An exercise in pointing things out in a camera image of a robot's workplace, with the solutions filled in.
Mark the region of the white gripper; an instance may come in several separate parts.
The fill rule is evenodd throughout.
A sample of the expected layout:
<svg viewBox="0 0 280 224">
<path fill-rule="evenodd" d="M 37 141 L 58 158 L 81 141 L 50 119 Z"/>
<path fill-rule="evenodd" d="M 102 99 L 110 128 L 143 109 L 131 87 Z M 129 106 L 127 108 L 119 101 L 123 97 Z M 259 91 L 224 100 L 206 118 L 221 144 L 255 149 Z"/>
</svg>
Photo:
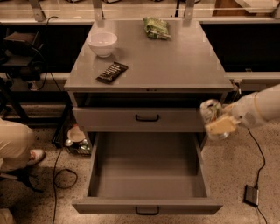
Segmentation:
<svg viewBox="0 0 280 224">
<path fill-rule="evenodd" d="M 240 98 L 234 104 L 229 104 L 222 109 L 224 113 L 220 117 L 208 115 L 205 118 L 205 129 L 208 134 L 221 135 L 236 130 L 238 124 L 246 128 L 254 128 L 263 124 L 256 109 L 256 93 L 248 94 Z"/>
</svg>

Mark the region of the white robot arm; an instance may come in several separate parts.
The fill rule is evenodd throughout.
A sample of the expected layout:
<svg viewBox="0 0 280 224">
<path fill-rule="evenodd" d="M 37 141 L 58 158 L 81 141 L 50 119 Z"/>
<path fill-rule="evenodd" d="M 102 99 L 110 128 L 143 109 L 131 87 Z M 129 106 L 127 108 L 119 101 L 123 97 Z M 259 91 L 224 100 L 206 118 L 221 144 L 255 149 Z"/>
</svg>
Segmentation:
<svg viewBox="0 0 280 224">
<path fill-rule="evenodd" d="M 209 136 L 234 132 L 238 125 L 248 129 L 262 126 L 280 117 L 280 84 L 243 96 L 220 110 L 217 118 L 205 122 Z"/>
</svg>

